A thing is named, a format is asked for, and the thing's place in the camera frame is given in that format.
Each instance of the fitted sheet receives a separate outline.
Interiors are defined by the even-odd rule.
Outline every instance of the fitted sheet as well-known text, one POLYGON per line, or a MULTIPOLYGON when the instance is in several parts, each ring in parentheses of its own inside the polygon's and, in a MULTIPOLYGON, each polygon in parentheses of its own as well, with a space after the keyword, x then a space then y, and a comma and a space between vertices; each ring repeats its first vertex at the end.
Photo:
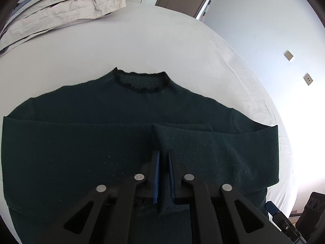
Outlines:
MULTIPOLYGON (((280 181, 268 188, 267 200, 290 214, 297 196, 295 163, 269 94, 227 42, 179 12, 129 2, 109 16, 48 32, 14 48, 0 57, 0 116, 30 97, 97 79, 116 66, 126 72, 166 71, 182 87, 261 124, 277 124, 280 181)), ((0 213, 17 237, 2 189, 0 213)))

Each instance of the mattress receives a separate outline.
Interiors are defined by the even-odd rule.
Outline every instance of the mattress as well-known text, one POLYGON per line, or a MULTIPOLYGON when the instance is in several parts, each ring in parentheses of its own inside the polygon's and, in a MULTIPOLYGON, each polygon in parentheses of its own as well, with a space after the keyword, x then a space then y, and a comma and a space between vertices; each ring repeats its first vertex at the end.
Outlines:
MULTIPOLYGON (((280 181, 268 188, 267 200, 290 214, 297 196, 295 163, 275 105, 227 42, 187 15, 127 3, 109 16, 54 30, 19 45, 0 58, 0 116, 30 97, 97 79, 116 66, 126 72, 166 71, 182 87, 233 107, 261 124, 277 124, 280 181)), ((0 212, 17 237, 2 190, 0 212)))

